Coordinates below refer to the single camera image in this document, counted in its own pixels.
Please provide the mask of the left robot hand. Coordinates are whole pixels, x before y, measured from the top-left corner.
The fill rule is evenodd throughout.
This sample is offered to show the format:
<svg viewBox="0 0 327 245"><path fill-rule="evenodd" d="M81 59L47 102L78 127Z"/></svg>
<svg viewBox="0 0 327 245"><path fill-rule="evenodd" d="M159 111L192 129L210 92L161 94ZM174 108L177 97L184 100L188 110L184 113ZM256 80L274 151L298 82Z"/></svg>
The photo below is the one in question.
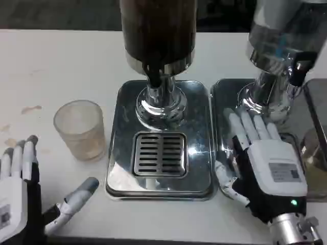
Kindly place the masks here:
<svg viewBox="0 0 327 245"><path fill-rule="evenodd" d="M31 135L1 155L1 244L46 244L99 187L99 180L89 177L43 212L37 143L38 137Z"/></svg>

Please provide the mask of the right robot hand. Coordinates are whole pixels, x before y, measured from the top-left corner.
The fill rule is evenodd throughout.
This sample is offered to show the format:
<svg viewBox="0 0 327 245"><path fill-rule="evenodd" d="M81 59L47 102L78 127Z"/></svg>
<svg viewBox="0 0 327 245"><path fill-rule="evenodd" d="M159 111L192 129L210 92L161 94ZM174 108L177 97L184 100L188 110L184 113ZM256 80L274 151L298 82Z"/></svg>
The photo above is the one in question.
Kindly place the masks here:
<svg viewBox="0 0 327 245"><path fill-rule="evenodd" d="M307 213L308 185L292 144L282 140L277 126L247 111L224 109L238 174L221 161L215 174L222 192L249 208L263 223L280 215Z"/></svg>

